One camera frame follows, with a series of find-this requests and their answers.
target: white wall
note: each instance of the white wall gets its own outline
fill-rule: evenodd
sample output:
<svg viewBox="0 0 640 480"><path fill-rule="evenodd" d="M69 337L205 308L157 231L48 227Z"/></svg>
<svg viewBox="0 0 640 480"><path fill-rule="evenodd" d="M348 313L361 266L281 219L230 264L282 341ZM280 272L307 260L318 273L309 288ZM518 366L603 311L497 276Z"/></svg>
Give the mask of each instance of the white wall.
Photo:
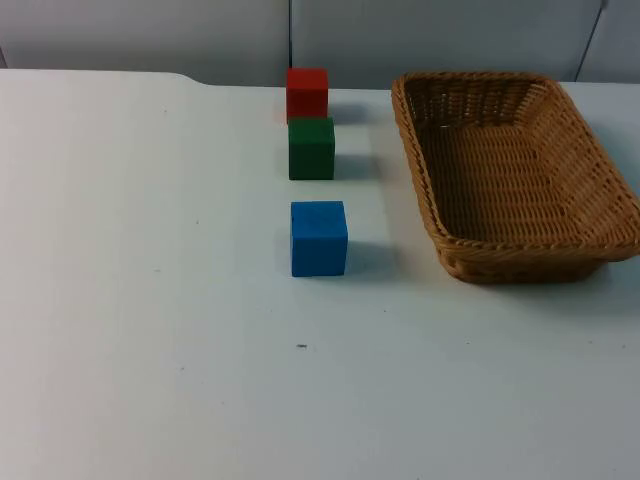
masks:
<svg viewBox="0 0 640 480"><path fill-rule="evenodd" d="M150 70L283 84L288 0L2 0L12 68Z"/></svg>
<svg viewBox="0 0 640 480"><path fill-rule="evenodd" d="M640 1L610 0L580 76L584 82L640 82Z"/></svg>
<svg viewBox="0 0 640 480"><path fill-rule="evenodd" d="M532 70L573 80L600 0L293 0L295 66L389 88L409 70Z"/></svg>

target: red block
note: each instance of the red block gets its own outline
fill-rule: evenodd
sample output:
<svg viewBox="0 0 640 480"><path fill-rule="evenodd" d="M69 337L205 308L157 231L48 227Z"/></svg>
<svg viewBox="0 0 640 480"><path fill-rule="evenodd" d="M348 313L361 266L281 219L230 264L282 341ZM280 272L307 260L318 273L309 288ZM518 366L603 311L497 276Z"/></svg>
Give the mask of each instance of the red block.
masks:
<svg viewBox="0 0 640 480"><path fill-rule="evenodd" d="M290 68L287 72L287 121L292 117L326 117L329 77L323 68Z"/></svg>

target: cube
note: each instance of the cube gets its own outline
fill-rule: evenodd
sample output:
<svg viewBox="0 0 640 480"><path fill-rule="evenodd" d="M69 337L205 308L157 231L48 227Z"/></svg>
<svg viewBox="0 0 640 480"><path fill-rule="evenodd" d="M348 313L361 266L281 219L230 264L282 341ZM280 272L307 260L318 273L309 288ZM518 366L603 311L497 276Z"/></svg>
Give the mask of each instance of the cube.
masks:
<svg viewBox="0 0 640 480"><path fill-rule="evenodd" d="M331 118L289 122L289 179L333 179L336 140Z"/></svg>
<svg viewBox="0 0 640 480"><path fill-rule="evenodd" d="M294 277L344 275L347 244L342 202L291 204L291 274Z"/></svg>
<svg viewBox="0 0 640 480"><path fill-rule="evenodd" d="M293 117L326 117L329 77L322 68L290 68L287 72L287 122Z"/></svg>

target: blue block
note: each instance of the blue block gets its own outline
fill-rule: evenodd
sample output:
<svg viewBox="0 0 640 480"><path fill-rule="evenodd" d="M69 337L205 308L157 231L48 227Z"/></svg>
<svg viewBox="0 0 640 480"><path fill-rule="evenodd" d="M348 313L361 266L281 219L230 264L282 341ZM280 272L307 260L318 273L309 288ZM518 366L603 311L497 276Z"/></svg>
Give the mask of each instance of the blue block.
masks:
<svg viewBox="0 0 640 480"><path fill-rule="evenodd" d="M344 275L348 241L342 202L291 204L291 274L294 277Z"/></svg>

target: basket rim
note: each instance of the basket rim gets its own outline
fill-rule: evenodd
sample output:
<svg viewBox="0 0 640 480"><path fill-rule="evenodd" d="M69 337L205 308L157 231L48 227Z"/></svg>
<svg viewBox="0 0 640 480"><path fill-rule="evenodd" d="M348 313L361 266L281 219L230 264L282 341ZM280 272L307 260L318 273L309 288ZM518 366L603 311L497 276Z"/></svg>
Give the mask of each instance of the basket rim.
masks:
<svg viewBox="0 0 640 480"><path fill-rule="evenodd" d="M396 122L398 127L400 128L401 136L405 137L406 140L409 140L410 147L412 153L418 161L418 165L416 165L419 169L420 180L423 182L424 193L426 206L429 210L429 216L425 217L423 215L425 226L429 234L431 235L434 242L438 247L448 248L448 249L456 249L456 248L467 248L473 249L476 251L505 251L505 250L514 250L514 251L522 251L522 250L537 250L537 251L566 251L571 250L574 253L578 251L585 256L590 256L593 258L602 258L608 255L615 257L615 259L628 258L633 256L634 254L640 253L640 231L636 231L634 238L629 239L628 241L623 241L619 243L601 243L601 244L592 244L587 241L583 242L558 242L558 243L516 243L516 242L496 242L496 241L485 241L485 240L473 240L467 239L463 237L457 237L452 235L445 225L440 220L440 212L438 211L438 205L434 196L434 190L431 182L431 177L429 175L426 161L424 158L424 154L422 151L422 147L418 140L418 135L415 129L415 125L411 119L411 115L409 113L409 107L407 104L407 97L405 93L405 85L407 82L416 79L433 79L433 80L443 80L443 79L464 79L464 80L526 80L536 83L541 83L556 91L559 95L563 97L565 100L567 107L571 109L571 113L576 115L577 118L580 119L583 128L585 129L589 140L591 141L593 147L602 155L602 157L607 161L608 167L613 174L614 179L617 181L621 189L624 191L625 195L629 200L632 201L632 204L640 216L640 203L638 202L637 197L634 195L633 191L630 189L620 172L617 170L615 164L611 161L609 155L604 150L600 142L597 140L591 127L584 120L577 107L575 106L573 100L566 91L562 88L562 86L556 82L555 80L541 74L531 73L531 72L492 72L492 71L474 71L474 72L450 72L450 71L433 71L433 72L412 72L406 73L393 81L393 85L391 88L391 96L393 102L393 108L396 114ZM617 251L621 255L616 255L613 251Z"/></svg>

